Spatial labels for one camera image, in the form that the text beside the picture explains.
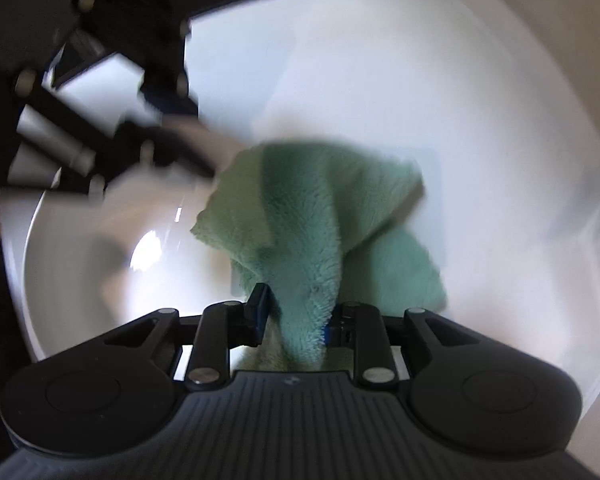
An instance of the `metal bolt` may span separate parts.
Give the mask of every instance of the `metal bolt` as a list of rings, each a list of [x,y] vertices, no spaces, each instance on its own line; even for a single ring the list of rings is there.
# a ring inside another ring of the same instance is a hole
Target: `metal bolt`
[[[184,20],[180,23],[180,37],[184,40],[191,33],[191,27],[189,27],[189,20]]]
[[[367,368],[362,377],[365,381],[369,381],[373,384],[385,384],[390,383],[395,379],[395,373],[393,370],[389,370],[389,368],[384,368],[381,366]]]
[[[89,12],[93,9],[96,0],[78,0],[78,10],[80,12]]]
[[[18,97],[28,97],[33,92],[37,76],[36,71],[31,68],[26,68],[20,72],[14,88],[16,95]]]
[[[187,97],[189,95],[189,81],[186,74],[180,74],[176,81],[176,93],[179,97]]]
[[[195,384],[212,384],[220,378],[220,372],[214,368],[193,368],[187,377]]]

